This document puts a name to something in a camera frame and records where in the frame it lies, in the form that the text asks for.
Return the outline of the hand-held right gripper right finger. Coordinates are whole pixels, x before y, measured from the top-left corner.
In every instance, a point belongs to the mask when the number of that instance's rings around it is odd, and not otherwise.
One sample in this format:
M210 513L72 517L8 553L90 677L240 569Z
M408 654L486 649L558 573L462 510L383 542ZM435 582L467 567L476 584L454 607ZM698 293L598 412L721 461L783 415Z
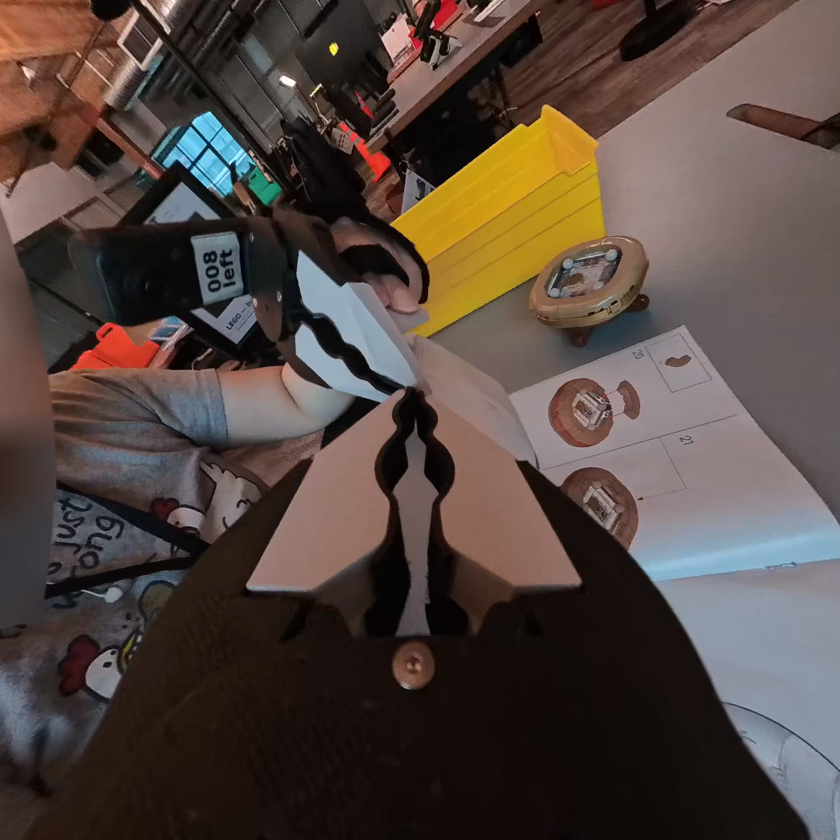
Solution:
M477 634L490 611L582 580L523 472L529 462L430 395L416 398L423 474L435 497L425 613L435 636Z

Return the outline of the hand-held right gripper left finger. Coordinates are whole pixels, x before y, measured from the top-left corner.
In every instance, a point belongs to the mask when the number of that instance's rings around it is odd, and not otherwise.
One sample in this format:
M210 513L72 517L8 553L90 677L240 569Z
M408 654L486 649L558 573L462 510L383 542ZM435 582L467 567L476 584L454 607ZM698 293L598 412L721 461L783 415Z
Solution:
M305 463L247 592L336 608L354 635L394 636L411 588L394 489L415 390L370 410Z

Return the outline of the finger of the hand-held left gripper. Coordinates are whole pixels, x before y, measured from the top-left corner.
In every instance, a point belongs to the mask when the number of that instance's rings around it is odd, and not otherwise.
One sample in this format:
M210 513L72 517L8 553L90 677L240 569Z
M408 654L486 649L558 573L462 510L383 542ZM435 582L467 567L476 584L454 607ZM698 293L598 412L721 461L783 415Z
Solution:
M396 393L393 385L378 386L351 372L341 358L332 357L311 328L303 324L295 335L295 353L300 364L337 392L382 403Z
M308 325L332 357L341 358L351 372L375 385L393 385L395 392L419 383L413 352L370 286L337 284L302 251L297 283L300 326Z

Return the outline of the white paper bag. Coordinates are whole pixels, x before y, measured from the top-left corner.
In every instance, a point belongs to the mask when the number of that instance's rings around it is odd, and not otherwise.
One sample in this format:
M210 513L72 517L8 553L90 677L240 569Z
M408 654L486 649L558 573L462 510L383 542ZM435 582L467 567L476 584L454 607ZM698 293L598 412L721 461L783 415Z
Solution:
M430 339L410 334L406 340L424 375L427 392L516 459L538 465L520 417L497 381ZM395 487L395 498L411 582L396 631L399 637L428 635L427 548L429 518L436 498L435 488L424 474L425 445L415 432L406 441L406 454L406 473Z

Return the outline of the yellow plastic bin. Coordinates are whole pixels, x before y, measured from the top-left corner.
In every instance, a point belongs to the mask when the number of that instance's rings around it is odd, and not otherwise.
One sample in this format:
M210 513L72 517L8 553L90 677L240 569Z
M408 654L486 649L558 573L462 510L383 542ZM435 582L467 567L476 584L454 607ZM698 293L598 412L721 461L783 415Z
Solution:
M606 227L595 150L544 105L399 216L393 227L425 260L428 337L535 278L565 249Z

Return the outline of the person's left forearm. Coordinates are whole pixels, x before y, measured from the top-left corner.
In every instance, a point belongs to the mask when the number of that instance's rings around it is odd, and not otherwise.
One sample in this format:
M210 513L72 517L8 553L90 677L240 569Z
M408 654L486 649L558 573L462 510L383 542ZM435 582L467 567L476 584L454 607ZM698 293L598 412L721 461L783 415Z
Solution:
M217 374L231 448L274 444L323 431L352 394L303 379L289 364Z

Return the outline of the person's left hand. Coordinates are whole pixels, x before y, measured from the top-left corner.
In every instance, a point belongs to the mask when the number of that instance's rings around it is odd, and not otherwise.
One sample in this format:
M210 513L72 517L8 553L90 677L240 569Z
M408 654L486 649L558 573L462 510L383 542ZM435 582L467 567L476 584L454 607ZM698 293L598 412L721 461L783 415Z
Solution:
M429 271L403 234L376 217L342 216L329 227L339 257L374 289L386 309L406 316L420 311L427 300Z

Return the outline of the black and white marker sign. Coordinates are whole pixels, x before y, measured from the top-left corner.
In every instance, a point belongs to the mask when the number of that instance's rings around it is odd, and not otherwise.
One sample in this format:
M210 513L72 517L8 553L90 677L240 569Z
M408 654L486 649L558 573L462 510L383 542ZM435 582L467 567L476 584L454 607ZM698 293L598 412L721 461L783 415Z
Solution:
M178 319L229 359L279 359L258 325L253 285L255 269L270 268L268 258L280 248L268 244L256 221L235 216L183 165L174 165L120 223L152 231L135 248L146 311L134 312L131 322L111 320L139 331Z

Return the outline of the orange traffic cone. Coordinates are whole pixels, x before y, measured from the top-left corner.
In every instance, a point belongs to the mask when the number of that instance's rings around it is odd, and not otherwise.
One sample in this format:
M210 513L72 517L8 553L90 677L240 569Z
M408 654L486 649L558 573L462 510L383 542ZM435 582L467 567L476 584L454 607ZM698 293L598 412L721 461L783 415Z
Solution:
M72 370L146 369L160 350L160 345L150 339L136 343L125 328L112 322L96 331L96 340L92 349L80 354Z

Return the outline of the person's grey printed t-shirt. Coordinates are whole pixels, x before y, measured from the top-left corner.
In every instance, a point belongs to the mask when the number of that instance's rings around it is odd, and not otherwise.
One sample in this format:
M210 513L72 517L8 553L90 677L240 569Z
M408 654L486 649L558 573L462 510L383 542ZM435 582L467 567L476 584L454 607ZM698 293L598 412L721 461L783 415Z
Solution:
M221 371L49 377L57 488L47 582L80 589L2 630L2 838L20 838L78 760L186 569L323 431L231 448ZM82 583L117 573L109 583Z

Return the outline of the open instruction booklet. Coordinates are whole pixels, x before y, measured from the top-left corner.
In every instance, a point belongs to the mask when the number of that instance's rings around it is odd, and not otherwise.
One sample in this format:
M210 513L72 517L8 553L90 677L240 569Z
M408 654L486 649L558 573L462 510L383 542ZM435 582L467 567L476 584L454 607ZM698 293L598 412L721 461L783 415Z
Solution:
M623 542L752 755L838 838L838 522L686 327L511 394L537 464Z

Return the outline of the brown toy pot model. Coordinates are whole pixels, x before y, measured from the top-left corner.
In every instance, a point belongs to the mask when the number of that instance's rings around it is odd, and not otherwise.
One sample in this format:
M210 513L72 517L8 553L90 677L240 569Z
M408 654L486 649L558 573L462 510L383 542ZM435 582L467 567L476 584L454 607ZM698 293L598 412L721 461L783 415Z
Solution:
M631 237L603 237L567 248L542 269L529 297L531 314L567 335L575 348L588 344L595 328L624 313L644 312L648 255Z

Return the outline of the black frame table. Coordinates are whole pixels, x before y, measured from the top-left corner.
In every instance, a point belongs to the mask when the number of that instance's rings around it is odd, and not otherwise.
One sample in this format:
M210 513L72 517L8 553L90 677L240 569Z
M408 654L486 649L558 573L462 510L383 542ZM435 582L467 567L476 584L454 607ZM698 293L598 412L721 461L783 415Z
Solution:
M371 133L367 146L371 152L384 151L414 121L430 109L453 86L499 47L530 17L545 7L545 1L492 2L480 13L461 15L445 31L460 46L436 69L420 59L402 70L393 80L395 110Z

